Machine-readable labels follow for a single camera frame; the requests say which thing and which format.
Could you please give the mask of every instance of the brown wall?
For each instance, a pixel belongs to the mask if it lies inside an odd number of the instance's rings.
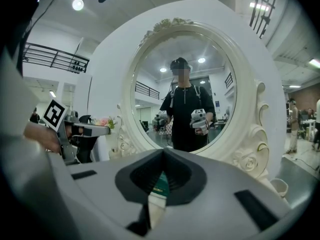
[[[294,98],[298,110],[312,108],[316,112],[317,102],[320,99],[320,83],[291,92],[288,95],[289,98]]]

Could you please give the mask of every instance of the person in background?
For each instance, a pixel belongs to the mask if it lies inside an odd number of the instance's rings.
[[[38,124],[40,121],[40,116],[37,114],[37,108],[34,108],[34,111],[30,117],[30,122],[33,122],[35,124]]]
[[[296,101],[291,98],[289,100],[289,107],[292,110],[291,119],[289,119],[289,124],[291,124],[291,138],[290,138],[290,146],[287,150],[287,154],[297,153],[297,142],[298,142],[298,130],[299,130],[299,122],[298,122],[298,109],[296,107]]]
[[[312,120],[316,119],[316,117],[314,115],[314,110],[311,107],[309,107],[309,109],[308,109],[308,120],[310,120],[310,119],[312,119]]]
[[[161,111],[167,113],[167,123],[172,125],[172,143],[175,150],[192,152],[207,145],[208,134],[202,130],[190,128],[191,114],[194,110],[204,109],[206,124],[209,127],[215,116],[214,103],[203,87],[194,86],[190,83],[191,66],[180,57],[172,61],[170,69],[178,78],[178,87],[170,91],[165,97]]]
[[[316,143],[319,141],[318,147],[316,151],[320,151],[320,99],[316,103],[316,119],[315,119],[315,128],[317,129],[317,132],[314,135],[312,148],[315,149]]]

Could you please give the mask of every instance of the oval mirror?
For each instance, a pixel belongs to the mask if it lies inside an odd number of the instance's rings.
[[[168,34],[148,47],[134,74],[135,121],[156,148],[194,152],[228,127],[236,79],[212,39],[191,31]]]

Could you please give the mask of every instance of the man in beige clothes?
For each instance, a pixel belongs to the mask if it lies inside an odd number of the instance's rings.
[[[290,146],[287,154],[297,153],[297,141],[298,141],[298,130],[299,130],[299,121],[298,121],[298,109],[296,107],[296,101],[294,99],[290,99],[289,101],[290,110],[292,110],[292,116],[289,120],[291,124],[291,138],[290,138]]]

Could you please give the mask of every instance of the person in white shirt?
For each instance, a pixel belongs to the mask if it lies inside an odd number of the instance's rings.
[[[320,99],[316,103],[316,119],[315,119],[315,128],[317,129],[316,134],[314,135],[312,148],[315,149],[317,141],[319,141],[316,151],[320,151]]]

